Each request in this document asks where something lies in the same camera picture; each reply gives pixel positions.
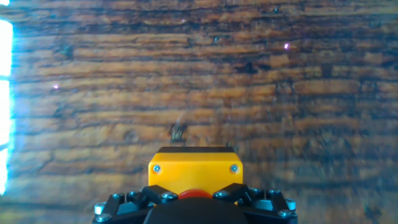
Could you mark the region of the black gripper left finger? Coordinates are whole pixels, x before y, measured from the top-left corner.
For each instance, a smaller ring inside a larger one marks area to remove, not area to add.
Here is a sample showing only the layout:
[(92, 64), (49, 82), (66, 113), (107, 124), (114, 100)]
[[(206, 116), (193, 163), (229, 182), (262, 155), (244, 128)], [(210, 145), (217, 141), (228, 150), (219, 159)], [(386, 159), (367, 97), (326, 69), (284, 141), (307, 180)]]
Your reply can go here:
[(178, 200), (178, 195), (159, 185), (144, 187), (141, 191), (111, 194), (107, 201), (95, 205), (92, 224), (144, 223), (156, 205)]

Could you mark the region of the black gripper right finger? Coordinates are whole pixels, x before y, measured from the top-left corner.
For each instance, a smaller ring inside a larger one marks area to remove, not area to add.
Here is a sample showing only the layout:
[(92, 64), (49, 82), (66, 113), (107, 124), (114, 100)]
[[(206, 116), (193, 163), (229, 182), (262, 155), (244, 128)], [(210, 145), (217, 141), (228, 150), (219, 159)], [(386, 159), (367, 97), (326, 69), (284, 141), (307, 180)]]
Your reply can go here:
[(213, 194), (213, 199), (229, 205), (246, 223), (297, 224), (294, 202), (284, 198), (280, 190), (250, 188), (246, 184), (230, 184)]

